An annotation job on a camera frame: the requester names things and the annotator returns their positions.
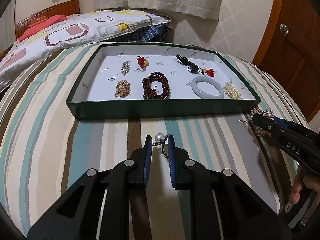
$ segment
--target red charm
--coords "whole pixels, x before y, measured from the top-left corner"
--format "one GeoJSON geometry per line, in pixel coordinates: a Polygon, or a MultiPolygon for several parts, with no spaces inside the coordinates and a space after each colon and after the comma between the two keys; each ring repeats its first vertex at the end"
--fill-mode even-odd
{"type": "Polygon", "coordinates": [[[145,68],[143,57],[137,56],[137,61],[140,67],[145,68]]]}
{"type": "Polygon", "coordinates": [[[210,77],[214,77],[214,72],[212,68],[207,71],[207,75],[210,77]]]}

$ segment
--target striped bedspread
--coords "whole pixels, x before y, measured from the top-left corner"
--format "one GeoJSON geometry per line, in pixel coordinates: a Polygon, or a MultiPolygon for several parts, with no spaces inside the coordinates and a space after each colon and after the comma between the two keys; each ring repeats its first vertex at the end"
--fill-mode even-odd
{"type": "MultiPolygon", "coordinates": [[[[77,76],[100,43],[58,51],[27,68],[0,102],[0,202],[25,235],[88,168],[128,158],[146,135],[171,134],[211,170],[232,169],[275,212],[282,211],[297,164],[243,125],[245,114],[78,122],[66,106],[77,76]]],[[[261,97],[259,108],[307,126],[268,74],[223,55],[261,97]]],[[[190,239],[188,191],[175,191],[168,161],[154,147],[148,187],[130,193],[130,239],[190,239]]]]}

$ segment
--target silver brooch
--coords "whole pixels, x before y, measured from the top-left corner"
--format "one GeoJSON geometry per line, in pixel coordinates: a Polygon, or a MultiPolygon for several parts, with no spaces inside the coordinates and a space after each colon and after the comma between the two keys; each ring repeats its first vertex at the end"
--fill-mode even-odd
{"type": "MultiPolygon", "coordinates": [[[[276,115],[273,113],[272,110],[262,111],[262,110],[260,110],[260,109],[257,107],[257,108],[255,108],[255,109],[251,110],[250,118],[249,118],[249,119],[247,119],[247,120],[245,120],[245,121],[240,120],[240,122],[242,122],[243,125],[246,126],[246,124],[247,124],[248,122],[252,122],[252,116],[253,116],[254,114],[261,114],[261,115],[263,115],[263,116],[266,116],[266,117],[269,118],[269,119],[273,119],[273,118],[276,116],[276,115]]],[[[254,125],[254,130],[255,130],[256,135],[258,135],[258,136],[265,136],[265,135],[266,135],[266,134],[265,134],[265,131],[264,131],[263,129],[261,129],[260,127],[257,127],[257,126],[255,126],[255,125],[254,125]]]]}
{"type": "Polygon", "coordinates": [[[123,62],[121,73],[125,76],[129,72],[129,70],[130,70],[129,62],[128,61],[123,62]]]}

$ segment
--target human hand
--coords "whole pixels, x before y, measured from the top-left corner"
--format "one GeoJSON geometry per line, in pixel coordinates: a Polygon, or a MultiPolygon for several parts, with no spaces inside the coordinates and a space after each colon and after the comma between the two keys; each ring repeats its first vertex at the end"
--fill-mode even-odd
{"type": "Polygon", "coordinates": [[[293,181],[289,202],[292,204],[296,204],[299,202],[300,191],[302,190],[303,184],[307,188],[314,190],[317,193],[317,195],[313,200],[313,203],[310,206],[310,208],[304,214],[304,217],[310,218],[320,203],[320,177],[316,177],[310,174],[306,174],[302,177],[302,171],[303,171],[303,167],[299,165],[297,175],[293,181]]]}

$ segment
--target green box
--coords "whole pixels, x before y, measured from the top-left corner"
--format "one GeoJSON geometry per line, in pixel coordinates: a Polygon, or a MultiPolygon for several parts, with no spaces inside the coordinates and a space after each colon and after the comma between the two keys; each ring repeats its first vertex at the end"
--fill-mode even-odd
{"type": "Polygon", "coordinates": [[[79,74],[66,104],[78,120],[101,120],[241,113],[254,109],[260,101],[245,78],[215,51],[167,43],[121,42],[101,44],[79,74]],[[190,82],[184,83],[197,74],[189,73],[188,67],[179,64],[176,54],[200,67],[216,68],[215,80],[225,83],[230,78],[245,99],[226,99],[226,95],[224,99],[198,98],[191,91],[190,82]],[[137,56],[149,60],[146,71],[140,69],[137,56]],[[120,70],[126,60],[131,61],[130,71],[123,77],[120,70]],[[156,71],[168,78],[169,86],[173,88],[171,99],[142,98],[142,77],[156,71]],[[125,99],[115,98],[116,81],[123,79],[130,79],[132,93],[125,99]]]}

